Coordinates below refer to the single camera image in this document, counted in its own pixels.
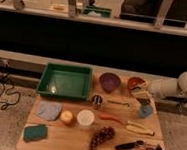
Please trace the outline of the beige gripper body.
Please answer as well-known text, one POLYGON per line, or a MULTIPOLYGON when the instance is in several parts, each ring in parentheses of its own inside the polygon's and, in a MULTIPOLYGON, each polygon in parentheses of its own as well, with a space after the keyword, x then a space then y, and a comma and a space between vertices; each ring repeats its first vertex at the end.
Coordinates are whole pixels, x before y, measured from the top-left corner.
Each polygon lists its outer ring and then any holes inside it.
POLYGON ((140 86, 137 86, 134 90, 131 90, 130 93, 141 103, 141 105, 147 105, 151 102, 150 95, 148 94, 147 90, 142 89, 140 86))

